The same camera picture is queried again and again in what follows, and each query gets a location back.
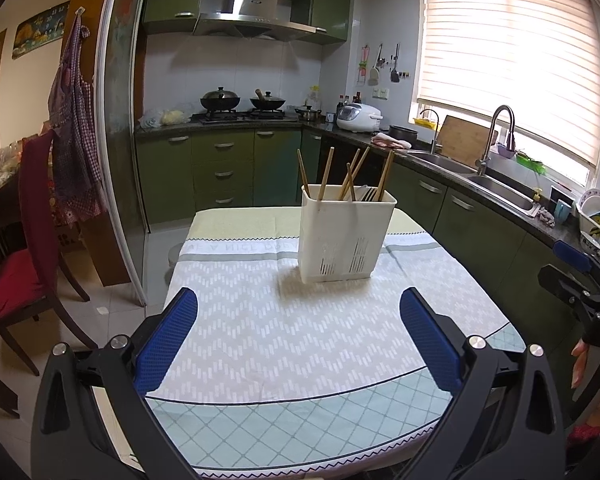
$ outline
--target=chair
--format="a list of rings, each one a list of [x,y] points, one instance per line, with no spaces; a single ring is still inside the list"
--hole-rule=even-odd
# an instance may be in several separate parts
[[[54,229],[47,187],[48,155],[53,132],[27,140],[22,149],[18,195],[27,248],[9,254],[0,267],[0,336],[35,375],[40,372],[8,327],[52,308],[88,348],[97,348],[58,298],[58,267],[83,301],[89,296],[71,274]]]

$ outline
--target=kitchen sink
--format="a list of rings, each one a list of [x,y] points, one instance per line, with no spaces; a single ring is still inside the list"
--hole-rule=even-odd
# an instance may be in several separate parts
[[[497,180],[486,175],[473,174],[465,177],[469,182],[480,186],[485,191],[509,203],[525,215],[534,217],[540,209],[540,204],[534,202],[522,193],[511,189],[509,186],[499,183]]]
[[[458,173],[462,175],[466,174],[475,174],[476,171],[473,168],[469,168],[460,162],[456,162],[451,158],[447,158],[442,155],[435,155],[429,152],[407,152],[408,155],[419,158],[420,160],[424,160],[429,164],[433,164],[443,170],[451,171],[453,173]]]

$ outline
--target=cutting board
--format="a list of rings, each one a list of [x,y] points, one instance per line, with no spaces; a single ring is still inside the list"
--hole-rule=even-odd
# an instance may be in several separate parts
[[[448,115],[440,128],[438,143],[442,144],[442,155],[475,168],[488,137],[487,127]]]

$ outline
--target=roller shade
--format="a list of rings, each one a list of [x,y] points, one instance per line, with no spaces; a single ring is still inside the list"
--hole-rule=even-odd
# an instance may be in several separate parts
[[[600,40],[590,1],[425,0],[417,96],[485,116],[508,104],[536,140],[595,166]]]

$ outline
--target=range hood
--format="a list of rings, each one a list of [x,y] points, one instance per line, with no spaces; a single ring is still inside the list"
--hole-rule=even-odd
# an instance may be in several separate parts
[[[201,13],[194,36],[234,36],[293,41],[315,34],[310,25],[276,17],[278,0],[233,0],[233,12]]]

